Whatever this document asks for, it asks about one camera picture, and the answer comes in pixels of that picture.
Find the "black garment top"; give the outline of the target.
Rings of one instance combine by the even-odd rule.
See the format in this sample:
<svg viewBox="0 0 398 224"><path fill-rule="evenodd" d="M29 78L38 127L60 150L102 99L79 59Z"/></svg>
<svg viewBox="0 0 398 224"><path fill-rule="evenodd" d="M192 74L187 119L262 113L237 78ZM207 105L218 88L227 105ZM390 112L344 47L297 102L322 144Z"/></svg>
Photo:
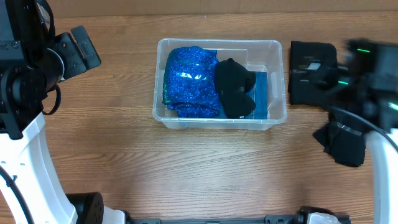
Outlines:
<svg viewBox="0 0 398 224"><path fill-rule="evenodd" d="M291 105L310 105L321 108L328 104L326 91L320 91L309 82L307 68L312 62L337 62L334 45L321 42L292 41L289 54L289 101Z"/></svg>

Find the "black garment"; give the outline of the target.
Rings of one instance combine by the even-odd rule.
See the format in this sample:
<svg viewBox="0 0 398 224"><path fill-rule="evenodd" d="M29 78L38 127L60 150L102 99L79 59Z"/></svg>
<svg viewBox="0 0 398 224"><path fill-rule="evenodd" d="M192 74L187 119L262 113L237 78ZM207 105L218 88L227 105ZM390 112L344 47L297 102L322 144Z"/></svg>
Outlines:
<svg viewBox="0 0 398 224"><path fill-rule="evenodd" d="M343 166L363 165L366 143L364 134L368 129L356 118L329 113L328 122L313 133L313 137L324 147L323 152Z"/></svg>
<svg viewBox="0 0 398 224"><path fill-rule="evenodd" d="M255 101L248 95L255 84L256 73L232 58L217 63L215 89L227 118L247 116L256 108Z"/></svg>
<svg viewBox="0 0 398 224"><path fill-rule="evenodd" d="M289 101L291 105L310 105L321 108L328 104L326 91L320 91L309 82L307 68L312 62L337 62L334 45L321 42L292 41L289 54Z"/></svg>

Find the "blue denim jeans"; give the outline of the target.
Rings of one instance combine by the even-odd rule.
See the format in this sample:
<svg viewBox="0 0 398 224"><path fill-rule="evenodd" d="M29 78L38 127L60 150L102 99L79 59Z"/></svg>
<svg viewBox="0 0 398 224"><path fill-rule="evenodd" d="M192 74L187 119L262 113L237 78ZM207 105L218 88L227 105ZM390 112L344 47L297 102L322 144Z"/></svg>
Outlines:
<svg viewBox="0 0 398 224"><path fill-rule="evenodd" d="M255 101L256 108L247 116L235 119L267 119L267 74L264 72L256 73L256 84L248 95ZM229 119L224 113L223 106L220 102L220 112L218 118Z"/></svg>

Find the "blue sequin garment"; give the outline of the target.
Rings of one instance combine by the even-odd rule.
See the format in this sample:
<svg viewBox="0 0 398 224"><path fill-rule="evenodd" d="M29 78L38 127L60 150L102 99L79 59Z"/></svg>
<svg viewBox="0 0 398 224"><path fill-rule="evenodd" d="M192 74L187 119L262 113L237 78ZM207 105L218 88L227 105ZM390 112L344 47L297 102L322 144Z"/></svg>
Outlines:
<svg viewBox="0 0 398 224"><path fill-rule="evenodd" d="M199 46L173 49L167 58L163 104L180 118L214 118L220 111L215 90L216 50Z"/></svg>

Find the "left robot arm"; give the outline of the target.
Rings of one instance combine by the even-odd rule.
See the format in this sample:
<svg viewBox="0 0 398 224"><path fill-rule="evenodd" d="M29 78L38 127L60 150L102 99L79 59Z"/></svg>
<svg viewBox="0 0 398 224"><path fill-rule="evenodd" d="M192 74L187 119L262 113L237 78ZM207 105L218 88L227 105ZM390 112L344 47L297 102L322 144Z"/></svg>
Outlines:
<svg viewBox="0 0 398 224"><path fill-rule="evenodd" d="M46 0L1 0L1 192L16 223L131 223L99 192L67 194L50 157L43 101L100 66L82 26L56 34Z"/></svg>

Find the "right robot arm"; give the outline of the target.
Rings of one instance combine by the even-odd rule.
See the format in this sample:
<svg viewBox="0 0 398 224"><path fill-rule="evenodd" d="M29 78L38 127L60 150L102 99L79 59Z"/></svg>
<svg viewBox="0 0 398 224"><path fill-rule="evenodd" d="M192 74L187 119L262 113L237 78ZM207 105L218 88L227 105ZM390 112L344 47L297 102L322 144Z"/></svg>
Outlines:
<svg viewBox="0 0 398 224"><path fill-rule="evenodd" d="M359 167L370 152L374 222L397 222L397 45L350 39L349 57L334 45L293 41L288 92L291 105L317 106L328 122L313 137L336 163Z"/></svg>

